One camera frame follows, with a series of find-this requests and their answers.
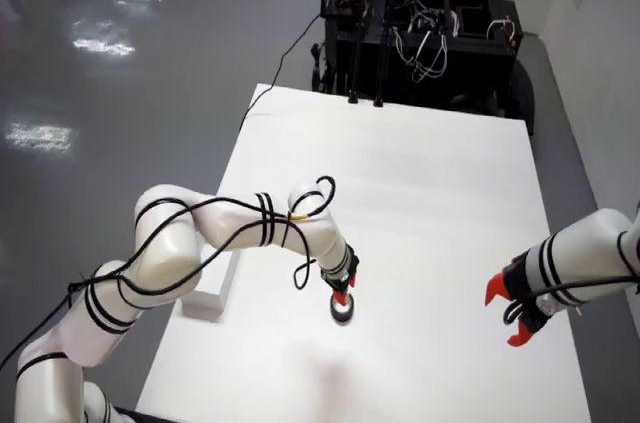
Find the white robotic arm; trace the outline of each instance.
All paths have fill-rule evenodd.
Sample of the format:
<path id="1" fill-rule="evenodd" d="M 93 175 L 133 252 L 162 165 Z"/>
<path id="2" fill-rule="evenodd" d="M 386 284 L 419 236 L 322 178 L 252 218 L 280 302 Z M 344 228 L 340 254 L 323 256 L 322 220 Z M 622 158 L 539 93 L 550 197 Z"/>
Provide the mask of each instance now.
<path id="1" fill-rule="evenodd" d="M 323 179 L 332 184 L 327 199 L 318 186 Z M 20 355 L 16 423 L 76 423 L 107 412 L 109 423 L 130 421 L 96 396 L 95 385 L 85 383 L 83 392 L 82 367 L 104 362 L 144 310 L 195 288 L 202 270 L 198 231 L 218 252 L 274 244 L 315 258 L 333 289 L 334 318 L 350 318 L 348 286 L 358 259 L 327 209 L 333 180 L 318 182 L 294 189 L 288 205 L 267 193 L 212 197 L 170 185 L 145 192 L 135 210 L 134 258 L 102 265 L 58 325 Z M 334 313 L 334 301 L 346 311 Z"/>
<path id="2" fill-rule="evenodd" d="M 504 322 L 518 321 L 511 346 L 527 343 L 555 313 L 640 284 L 640 215 L 602 209 L 515 257 L 487 285 L 485 305 L 513 302 Z"/>

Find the cable bundle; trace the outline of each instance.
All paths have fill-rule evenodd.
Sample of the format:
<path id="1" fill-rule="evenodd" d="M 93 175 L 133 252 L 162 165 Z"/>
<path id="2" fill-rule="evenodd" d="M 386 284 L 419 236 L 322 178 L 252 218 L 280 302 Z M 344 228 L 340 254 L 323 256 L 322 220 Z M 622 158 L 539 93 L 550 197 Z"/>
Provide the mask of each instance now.
<path id="1" fill-rule="evenodd" d="M 398 51 L 398 55 L 404 61 L 405 65 L 408 67 L 413 67 L 413 73 L 411 75 L 411 80 L 414 83 L 421 83 L 425 77 L 429 78 L 440 78 L 447 71 L 448 64 L 448 49 L 447 49 L 447 38 L 444 34 L 440 35 L 440 49 L 436 54 L 436 57 L 431 62 L 431 65 L 427 68 L 425 65 L 418 61 L 420 58 L 420 53 L 422 53 L 422 48 L 424 48 L 424 44 L 427 42 L 427 39 L 431 35 L 431 31 L 427 31 L 427 34 L 424 35 L 422 39 L 422 43 L 420 43 L 420 47 L 418 48 L 418 52 L 416 56 L 412 56 L 411 58 L 407 58 L 404 55 L 404 43 L 402 42 L 402 38 L 400 37 L 400 33 L 398 33 L 397 28 L 393 28 L 393 32 L 396 35 L 396 50 Z M 440 59 L 440 55 L 444 54 L 442 60 L 442 67 L 440 69 L 434 69 L 438 60 Z"/>

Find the white tabletop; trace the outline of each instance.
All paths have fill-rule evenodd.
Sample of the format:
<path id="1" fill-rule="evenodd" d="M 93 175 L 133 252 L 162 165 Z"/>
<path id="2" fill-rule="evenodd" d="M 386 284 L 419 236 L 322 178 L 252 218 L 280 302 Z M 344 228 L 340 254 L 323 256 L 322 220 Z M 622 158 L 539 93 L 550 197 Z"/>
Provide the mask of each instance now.
<path id="1" fill-rule="evenodd" d="M 275 88 L 220 192 L 284 200 L 322 174 L 337 181 L 331 211 L 361 261 L 351 323 L 331 319 L 317 268 L 294 288 L 300 256 L 244 251 L 222 316 L 174 308 L 138 411 L 188 423 L 589 421 L 567 315 L 515 349 L 506 303 L 484 307 L 488 279 L 548 235 L 522 122 Z"/>

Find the wires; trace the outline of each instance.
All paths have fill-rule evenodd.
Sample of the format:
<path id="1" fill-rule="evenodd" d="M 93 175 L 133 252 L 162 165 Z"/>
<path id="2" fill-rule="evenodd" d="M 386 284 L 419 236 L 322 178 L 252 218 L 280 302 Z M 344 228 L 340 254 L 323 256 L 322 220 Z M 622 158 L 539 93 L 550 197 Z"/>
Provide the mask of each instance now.
<path id="1" fill-rule="evenodd" d="M 318 206 L 317 208 L 313 209 L 312 211 L 310 211 L 309 213 L 306 213 L 306 214 L 298 214 L 298 215 L 294 214 L 296 207 L 299 205 L 299 203 L 302 201 L 302 199 L 304 199 L 304 197 L 306 195 L 302 195 L 298 199 L 298 201 L 296 201 L 292 205 L 291 210 L 287 213 L 287 215 L 283 215 L 283 214 L 275 212 L 275 211 L 268 211 L 268 210 L 260 208 L 258 206 L 254 206 L 254 205 L 251 205 L 249 203 L 245 203 L 243 201 L 236 200 L 234 198 L 227 198 L 227 197 L 209 198 L 209 199 L 207 199 L 205 201 L 202 201 L 200 203 L 197 203 L 197 204 L 191 205 L 191 206 L 185 205 L 184 202 L 182 202 L 180 200 L 175 200 L 176 202 L 179 201 L 181 204 L 183 204 L 185 206 L 185 208 L 175 212 L 174 214 L 172 214 L 171 216 L 166 218 L 162 223 L 160 223 L 158 225 L 158 227 L 140 245 L 140 247 L 133 254 L 133 256 L 131 256 L 123 265 L 121 265 L 119 268 L 117 268 L 117 269 L 115 269 L 115 270 L 113 270 L 113 271 L 111 271 L 111 272 L 109 272 L 109 273 L 107 273 L 105 275 L 87 278 L 87 279 L 84 279 L 84 280 L 82 280 L 80 282 L 76 282 L 76 283 L 70 283 L 68 288 L 67 288 L 67 295 L 64 297 L 64 299 L 40 323 L 38 323 L 38 325 L 27 334 L 27 336 L 25 336 L 22 340 L 20 340 L 20 342 L 3 358 L 2 362 L 0 363 L 0 371 L 2 371 L 2 369 L 7 365 L 9 360 L 11 360 L 11 358 L 13 358 L 13 356 L 24 345 L 26 345 L 42 328 L 44 328 L 44 326 L 46 326 L 47 323 L 49 323 L 55 317 L 55 315 L 58 314 L 60 312 L 60 310 L 62 310 L 62 308 L 64 308 L 64 306 L 66 304 L 69 304 L 69 305 L 71 304 L 72 296 L 73 296 L 74 293 L 82 291 L 83 289 L 85 289 L 86 287 L 88 287 L 89 285 L 92 285 L 92 284 L 98 284 L 98 283 L 102 283 L 102 282 L 105 282 L 105 281 L 117 281 L 118 285 L 120 285 L 121 283 L 124 283 L 129 289 L 131 289 L 133 292 L 135 292 L 135 293 L 137 293 L 139 295 L 144 295 L 144 296 L 160 296 L 160 295 L 164 295 L 166 293 L 174 291 L 177 288 L 180 288 L 182 285 L 184 285 L 189 280 L 191 280 L 193 277 L 195 277 L 204 268 L 206 268 L 213 260 L 215 260 L 220 255 L 220 253 L 225 251 L 229 247 L 229 245 L 231 245 L 231 243 L 233 243 L 233 241 L 238 236 L 240 236 L 242 233 L 244 233 L 245 231 L 247 231 L 247 230 L 249 230 L 251 228 L 254 228 L 256 226 L 264 225 L 265 222 L 269 222 L 269 223 L 273 223 L 273 224 L 279 223 L 279 224 L 286 225 L 286 230 L 285 230 L 284 237 L 283 237 L 283 240 L 282 240 L 282 245 L 281 245 L 283 248 L 284 248 L 284 244 L 286 242 L 286 238 L 287 238 L 287 234 L 288 234 L 289 229 L 292 229 L 300 237 L 300 240 L 302 241 L 302 244 L 304 246 L 306 261 L 305 261 L 305 263 L 303 263 L 302 265 L 300 265 L 299 267 L 297 267 L 294 270 L 293 281 L 294 281 L 295 287 L 298 290 L 302 290 L 307 285 L 307 282 L 309 281 L 310 267 L 315 262 L 315 260 L 311 259 L 311 252 L 310 252 L 310 249 L 309 249 L 309 242 L 307 241 L 306 236 L 304 235 L 304 233 L 302 232 L 300 227 L 296 223 L 294 223 L 294 221 L 304 221 L 304 220 L 308 220 L 309 218 L 312 218 L 314 216 L 317 216 L 320 213 L 322 213 L 331 204 L 331 202 L 333 201 L 333 199 L 335 197 L 336 182 L 332 177 L 325 175 L 325 176 L 321 176 L 320 178 L 318 178 L 316 180 L 316 183 L 320 184 L 323 181 L 327 181 L 331 185 L 331 188 L 329 190 L 329 194 L 325 198 L 325 201 L 324 201 L 323 204 L 321 204 L 320 206 Z M 141 214 L 143 212 L 145 212 L 145 211 L 148 211 L 148 209 L 150 209 L 150 208 L 158 206 L 161 203 L 170 202 L 169 200 L 174 201 L 174 199 L 171 199 L 171 198 L 165 198 L 165 199 L 162 199 L 162 200 L 156 200 L 156 201 L 150 203 L 149 205 L 147 205 L 147 207 L 145 207 L 141 211 Z M 171 285 L 166 286 L 165 288 L 154 289 L 154 290 L 147 289 L 147 288 L 142 288 L 142 287 L 136 285 L 133 281 L 131 281 L 129 278 L 127 278 L 126 276 L 124 276 L 122 274 L 126 269 L 131 267 L 131 265 L 140 257 L 140 255 L 151 244 L 151 242 L 155 239 L 155 237 L 158 236 L 158 234 L 160 234 L 160 232 L 164 228 L 166 228 L 176 218 L 180 217 L 181 215 L 184 215 L 185 213 L 191 213 L 191 212 L 193 212 L 193 211 L 195 211 L 195 210 L 197 210 L 199 208 L 202 208 L 204 206 L 211 205 L 211 204 L 214 204 L 214 203 L 218 203 L 218 202 L 221 202 L 221 201 L 233 203 L 233 204 L 242 206 L 244 208 L 248 208 L 248 209 L 254 210 L 254 211 L 260 213 L 262 215 L 262 218 L 254 221 L 254 222 L 248 223 L 246 225 L 243 225 L 240 228 L 238 228 L 236 231 L 234 231 L 231 234 L 231 236 L 229 236 L 229 238 L 222 245 L 220 245 L 219 248 L 216 249 L 216 251 L 209 258 L 207 258 L 202 263 L 200 263 L 200 265 L 198 265 L 193 271 L 191 271 L 190 273 L 185 275 L 183 278 L 181 278 L 180 280 L 172 283 Z M 304 276 L 304 279 L 303 279 L 302 283 L 299 283 L 297 275 L 301 270 L 306 270 L 306 274 Z"/>
<path id="2" fill-rule="evenodd" d="M 451 11 L 451 18 L 453 19 L 453 37 L 457 38 L 458 37 L 458 33 L 460 32 L 460 20 L 458 20 L 458 14 L 453 11 Z"/>
<path id="3" fill-rule="evenodd" d="M 489 25 L 489 28 L 487 28 L 487 40 L 491 35 L 491 28 L 493 28 L 494 25 L 502 25 L 502 29 L 504 29 L 505 25 L 511 25 L 511 36 L 509 36 L 509 43 L 513 41 L 513 37 L 516 34 L 516 24 L 508 18 L 505 20 L 493 20 L 491 22 L 491 24 Z"/>
<path id="4" fill-rule="evenodd" d="M 418 52 L 416 53 L 416 56 L 411 58 L 407 58 L 404 55 L 404 44 L 402 42 L 402 38 L 400 37 L 400 33 L 398 33 L 398 29 L 394 27 L 393 32 L 396 36 L 395 44 L 396 44 L 396 50 L 398 52 L 398 56 L 400 56 L 400 58 L 405 63 L 405 65 L 409 67 L 413 67 L 413 74 L 411 75 L 411 80 L 414 83 L 421 83 L 425 77 L 436 79 L 436 78 L 440 78 L 442 75 L 445 74 L 445 72 L 447 71 L 447 65 L 449 61 L 448 60 L 449 50 L 447 48 L 446 35 L 444 34 L 440 35 L 440 49 L 438 50 L 438 53 L 433 59 L 431 66 L 429 66 L 429 68 L 426 68 L 422 63 L 418 61 L 418 58 L 422 53 L 422 48 L 424 47 L 427 39 L 431 35 L 431 31 L 427 31 L 427 33 L 424 35 L 424 38 L 422 39 L 422 43 L 420 43 L 420 47 L 418 48 Z M 436 66 L 438 60 L 440 59 L 440 55 L 442 55 L 443 53 L 444 53 L 444 58 L 443 58 L 442 67 L 439 70 L 435 70 L 434 67 Z"/>
<path id="5" fill-rule="evenodd" d="M 406 0 L 395 8 L 407 8 L 409 10 L 409 29 L 407 33 L 413 32 L 415 28 L 423 29 L 425 25 L 431 30 L 436 30 L 439 27 L 440 16 L 444 14 L 441 8 L 429 8 L 421 0 Z"/>
<path id="6" fill-rule="evenodd" d="M 253 103 L 251 103 L 249 105 L 249 108 L 247 108 L 247 111 L 244 112 L 244 116 L 242 117 L 242 121 L 240 122 L 240 128 L 238 128 L 238 133 L 240 133 L 240 131 L 242 130 L 242 127 L 244 125 L 244 120 L 247 119 L 247 115 L 249 115 L 249 112 L 253 109 L 254 106 L 256 106 L 256 103 L 258 103 L 258 100 L 260 98 L 262 98 L 266 93 L 270 92 L 271 90 L 273 90 L 273 87 L 276 86 L 276 81 L 278 81 L 278 76 L 280 75 L 280 71 L 282 70 L 282 64 L 284 63 L 284 59 L 286 58 L 286 56 L 291 53 L 291 51 L 296 47 L 296 45 L 298 44 L 298 42 L 300 42 L 300 40 L 302 38 L 304 38 L 304 36 L 307 34 L 307 32 L 309 31 L 309 29 L 313 26 L 313 24 L 316 22 L 316 20 L 318 18 L 320 18 L 321 13 L 318 13 L 307 25 L 307 27 L 304 29 L 304 31 L 302 32 L 302 34 L 296 39 L 296 41 L 293 42 L 293 45 L 291 45 L 289 47 L 289 49 L 287 51 L 285 51 L 282 56 L 280 57 L 280 64 L 278 65 L 278 71 L 276 71 L 276 75 L 273 77 L 273 81 L 271 82 L 271 86 L 269 88 L 267 88 L 266 90 L 264 90 L 262 93 L 260 93 L 258 95 L 258 97 L 253 100 Z"/>

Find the black power cord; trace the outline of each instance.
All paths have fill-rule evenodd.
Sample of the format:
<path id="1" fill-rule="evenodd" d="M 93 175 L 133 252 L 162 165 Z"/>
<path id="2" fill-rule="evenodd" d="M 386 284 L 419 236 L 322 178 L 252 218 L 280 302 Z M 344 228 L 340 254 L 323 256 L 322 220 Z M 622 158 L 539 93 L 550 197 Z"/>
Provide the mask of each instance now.
<path id="1" fill-rule="evenodd" d="M 307 218 L 311 218 L 313 216 L 316 216 L 320 213 L 322 213 L 333 201 L 333 198 L 335 197 L 335 189 L 336 189 L 336 183 L 335 180 L 330 177 L 330 176 L 322 176 L 320 178 L 318 178 L 316 180 L 316 183 L 321 183 L 322 181 L 327 181 L 329 182 L 329 184 L 331 185 L 331 189 L 329 191 L 329 195 L 326 197 L 325 202 L 318 206 L 317 208 L 315 208 L 314 210 L 312 210 L 311 212 L 307 213 L 305 216 L 305 219 Z M 140 214 L 142 215 L 143 213 L 145 213 L 146 211 L 148 211 L 151 208 L 154 208 L 162 203 L 178 203 L 181 204 L 182 206 L 184 206 L 184 208 L 182 210 L 179 210 L 175 213 L 173 213 L 171 216 L 169 216 L 168 218 L 166 218 L 164 221 L 162 221 L 162 223 L 160 223 L 156 229 L 147 237 L 147 239 L 142 243 L 142 245 L 140 245 L 140 247 L 138 248 L 138 250 L 133 254 L 133 256 L 131 256 L 122 266 L 120 266 L 119 268 L 105 274 L 102 276 L 94 276 L 91 278 L 87 278 L 84 279 L 80 282 L 76 282 L 76 283 L 70 283 L 68 288 L 67 288 L 67 295 L 64 297 L 64 299 L 40 322 L 38 323 L 38 325 L 31 330 L 27 336 L 25 336 L 22 340 L 20 340 L 20 342 L 5 356 L 5 358 L 3 358 L 2 362 L 0 363 L 0 371 L 2 371 L 2 369 L 7 365 L 7 363 L 9 362 L 9 360 L 11 360 L 11 358 L 25 345 L 29 342 L 29 340 L 31 340 L 45 325 L 47 325 L 47 323 L 49 323 L 55 316 L 56 314 L 58 314 L 60 312 L 60 310 L 62 310 L 62 308 L 64 308 L 65 305 L 71 305 L 72 302 L 72 296 L 73 294 L 80 292 L 82 290 L 84 290 L 87 286 L 89 285 L 95 285 L 97 283 L 102 283 L 105 281 L 117 281 L 118 285 L 120 283 L 124 283 L 126 286 L 128 286 L 133 292 L 138 293 L 140 295 L 144 295 L 144 296 L 160 296 L 166 293 L 169 293 L 179 287 L 181 287 L 182 285 L 184 285 L 185 283 L 187 283 L 191 278 L 193 278 L 194 276 L 196 276 L 199 272 L 201 272 L 204 268 L 206 268 L 215 258 L 217 258 L 220 253 L 222 253 L 223 251 L 225 251 L 225 249 L 238 237 L 240 236 L 243 232 L 254 228 L 256 226 L 260 226 L 260 225 L 264 225 L 265 222 L 269 222 L 269 223 L 279 223 L 279 224 L 284 224 L 286 225 L 286 230 L 285 230 L 285 234 L 284 237 L 282 239 L 282 247 L 284 248 L 284 244 L 286 242 L 286 238 L 287 238 L 287 234 L 289 229 L 293 229 L 293 231 L 295 231 L 298 236 L 300 236 L 300 239 L 302 241 L 302 244 L 304 246 L 305 249 L 305 257 L 306 257 L 306 262 L 303 263 L 302 265 L 300 265 L 299 267 L 297 267 L 293 273 L 293 280 L 294 280 L 294 285 L 298 290 L 302 290 L 306 285 L 307 282 L 309 281 L 309 272 L 310 272 L 310 267 L 311 265 L 315 262 L 315 260 L 311 259 L 311 252 L 309 249 L 309 242 L 307 241 L 306 236 L 304 235 L 304 233 L 302 232 L 302 230 L 299 228 L 299 226 L 294 223 L 293 221 L 293 216 L 294 216 L 294 212 L 296 207 L 298 206 L 298 204 L 306 197 L 307 195 L 302 195 L 291 207 L 291 209 L 289 210 L 289 212 L 287 213 L 287 215 L 284 215 L 282 213 L 278 213 L 275 211 L 268 211 L 265 210 L 263 208 L 260 208 L 258 206 L 254 206 L 251 205 L 249 203 L 246 203 L 244 201 L 240 201 L 240 200 L 236 200 L 235 198 L 228 198 L 228 197 L 214 197 L 214 198 L 209 198 L 205 201 L 202 201 L 200 203 L 197 203 L 195 205 L 186 205 L 183 201 L 178 200 L 178 199 L 174 199 L 174 198 L 162 198 L 156 201 L 151 202 L 149 205 L 147 205 L 145 208 L 143 208 L 143 210 L 140 212 Z M 183 278 L 181 278 L 180 280 L 176 281 L 175 283 L 165 287 L 165 288 L 160 288 L 160 289 L 156 289 L 156 290 L 149 290 L 146 288 L 141 288 L 140 286 L 136 285 L 133 281 L 131 281 L 129 278 L 127 278 L 126 276 L 124 276 L 122 274 L 122 272 L 124 272 L 126 269 L 128 269 L 129 267 L 131 267 L 131 265 L 138 259 L 138 257 L 144 252 L 144 250 L 151 244 L 151 242 L 156 238 L 156 236 L 158 236 L 158 234 L 160 234 L 160 232 L 166 228 L 172 221 L 174 221 L 176 218 L 186 214 L 186 213 L 191 213 L 199 208 L 202 208 L 204 206 L 207 205 L 211 205 L 214 203 L 218 203 L 218 202 L 228 202 L 228 203 L 233 203 L 236 204 L 238 206 L 241 206 L 243 208 L 247 208 L 253 211 L 256 211 L 258 213 L 260 213 L 262 215 L 262 218 L 259 220 L 256 220 L 252 223 L 248 223 L 240 228 L 238 228 L 235 232 L 233 232 L 233 234 L 231 236 L 229 236 L 229 238 L 227 238 L 227 240 L 219 247 L 216 249 L 216 251 L 206 260 L 204 260 L 202 263 L 200 263 L 200 265 L 198 265 L 197 268 L 195 268 L 193 271 L 191 271 L 190 273 L 188 273 L 187 275 L 185 275 Z M 304 277 L 304 280 L 302 283 L 298 283 L 298 279 L 297 279 L 297 274 L 299 271 L 306 269 L 306 275 Z"/>
<path id="2" fill-rule="evenodd" d="M 273 87 L 276 86 L 276 81 L 278 81 L 278 76 L 280 75 L 280 71 L 282 70 L 282 64 L 284 63 L 284 59 L 286 58 L 286 56 L 291 53 L 291 51 L 296 47 L 296 45 L 300 42 L 300 40 L 302 38 L 304 38 L 304 36 L 307 34 L 307 32 L 309 31 L 309 29 L 313 26 L 313 24 L 316 22 L 316 20 L 318 18 L 320 18 L 322 16 L 321 13 L 318 13 L 312 20 L 311 22 L 309 22 L 309 24 L 307 25 L 307 27 L 304 29 L 304 31 L 302 32 L 302 34 L 296 39 L 296 41 L 293 42 L 293 45 L 291 45 L 289 47 L 289 49 L 287 51 L 285 51 L 282 56 L 280 57 L 280 64 L 278 65 L 278 71 L 276 71 L 276 75 L 273 77 L 273 81 L 271 82 L 271 86 L 269 88 L 267 88 L 266 90 L 264 90 L 262 93 L 260 93 L 258 95 L 258 97 L 253 100 L 253 103 L 251 103 L 249 105 L 249 108 L 247 108 L 247 111 L 244 112 L 244 116 L 242 117 L 242 121 L 240 122 L 240 128 L 238 128 L 238 133 L 240 133 L 240 131 L 242 130 L 242 127 L 244 126 L 244 120 L 247 119 L 247 116 L 249 115 L 249 112 L 253 109 L 254 106 L 256 106 L 256 103 L 258 103 L 258 100 L 260 98 L 262 98 L 266 93 L 269 93 L 271 90 L 273 90 Z"/>

